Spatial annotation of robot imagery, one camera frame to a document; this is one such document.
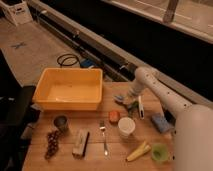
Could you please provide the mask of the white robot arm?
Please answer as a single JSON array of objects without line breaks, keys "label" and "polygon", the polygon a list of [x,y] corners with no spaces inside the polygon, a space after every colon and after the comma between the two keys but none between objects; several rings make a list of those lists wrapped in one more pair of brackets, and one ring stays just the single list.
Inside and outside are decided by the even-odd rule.
[{"label": "white robot arm", "polygon": [[213,171],[213,109],[193,104],[162,84],[151,68],[138,67],[128,91],[149,88],[176,119],[173,171]]}]

